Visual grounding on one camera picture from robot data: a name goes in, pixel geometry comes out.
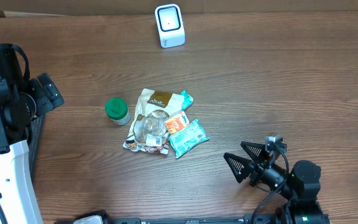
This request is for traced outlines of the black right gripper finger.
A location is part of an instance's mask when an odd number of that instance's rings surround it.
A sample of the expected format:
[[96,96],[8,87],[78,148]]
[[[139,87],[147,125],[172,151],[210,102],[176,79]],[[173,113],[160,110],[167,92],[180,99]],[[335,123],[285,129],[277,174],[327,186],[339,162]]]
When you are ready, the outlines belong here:
[[241,147],[256,164],[261,164],[269,159],[269,152],[266,151],[265,144],[242,141]]
[[239,157],[228,152],[224,154],[224,159],[239,184],[254,171],[254,162],[250,159]]

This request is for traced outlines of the green wet wipes pack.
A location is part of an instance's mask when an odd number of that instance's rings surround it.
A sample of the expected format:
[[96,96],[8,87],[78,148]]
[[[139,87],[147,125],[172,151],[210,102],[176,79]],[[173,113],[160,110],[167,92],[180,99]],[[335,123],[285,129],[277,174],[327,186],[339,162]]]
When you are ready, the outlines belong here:
[[202,142],[209,141],[204,128],[197,119],[175,134],[170,135],[169,141],[175,151],[175,158],[179,159],[188,151]]

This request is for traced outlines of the orange Kleenex tissue pack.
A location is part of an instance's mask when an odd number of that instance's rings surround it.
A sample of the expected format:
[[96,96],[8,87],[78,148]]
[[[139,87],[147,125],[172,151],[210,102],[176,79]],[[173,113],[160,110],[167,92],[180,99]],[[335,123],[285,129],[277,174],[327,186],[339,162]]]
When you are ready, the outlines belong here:
[[187,118],[185,112],[182,110],[173,113],[164,121],[164,125],[169,134],[175,134],[181,131],[183,128],[187,127],[189,124],[190,121]]

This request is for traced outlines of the small teal tissue pack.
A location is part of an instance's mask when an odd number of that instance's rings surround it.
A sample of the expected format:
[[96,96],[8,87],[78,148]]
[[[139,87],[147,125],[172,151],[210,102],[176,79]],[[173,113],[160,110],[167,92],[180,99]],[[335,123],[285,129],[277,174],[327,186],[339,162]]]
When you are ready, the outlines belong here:
[[194,98],[186,90],[183,90],[180,94],[184,97],[181,109],[185,111],[193,104]]

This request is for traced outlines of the brown snack packet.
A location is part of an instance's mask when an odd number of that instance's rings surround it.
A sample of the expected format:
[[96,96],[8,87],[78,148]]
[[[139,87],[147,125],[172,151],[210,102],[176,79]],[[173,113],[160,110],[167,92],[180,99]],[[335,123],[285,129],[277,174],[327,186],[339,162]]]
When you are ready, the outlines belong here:
[[183,102],[183,95],[143,89],[123,148],[132,152],[168,154],[170,143],[165,121],[182,109]]

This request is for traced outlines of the green lidded jar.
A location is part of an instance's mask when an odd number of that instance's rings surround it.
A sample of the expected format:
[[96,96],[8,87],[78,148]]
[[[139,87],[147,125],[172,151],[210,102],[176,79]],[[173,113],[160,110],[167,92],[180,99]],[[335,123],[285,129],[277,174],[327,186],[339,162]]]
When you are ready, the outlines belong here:
[[128,105],[122,98],[111,98],[105,105],[105,112],[114,124],[123,126],[131,119]]

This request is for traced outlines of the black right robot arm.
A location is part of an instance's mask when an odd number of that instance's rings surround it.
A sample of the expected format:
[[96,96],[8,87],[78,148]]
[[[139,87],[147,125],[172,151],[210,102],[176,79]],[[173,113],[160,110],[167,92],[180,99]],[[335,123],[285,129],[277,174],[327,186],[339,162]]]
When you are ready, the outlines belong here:
[[[287,144],[282,137],[269,136],[265,144],[241,142],[249,158],[225,153],[224,159],[238,183],[249,179],[252,187],[264,184],[269,194],[258,204],[251,215],[244,216],[245,223],[329,223],[318,203],[321,190],[321,168],[315,163],[300,160],[292,169],[286,157]],[[272,215],[258,216],[261,207],[275,194],[287,199]]]

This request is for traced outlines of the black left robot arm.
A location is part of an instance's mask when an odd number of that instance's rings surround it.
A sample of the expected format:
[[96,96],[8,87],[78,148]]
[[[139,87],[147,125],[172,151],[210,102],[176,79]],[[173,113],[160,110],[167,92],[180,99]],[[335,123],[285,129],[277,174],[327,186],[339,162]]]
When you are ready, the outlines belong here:
[[0,223],[42,223],[30,174],[32,122],[64,104],[47,73],[31,78],[21,69],[24,51],[0,44]]

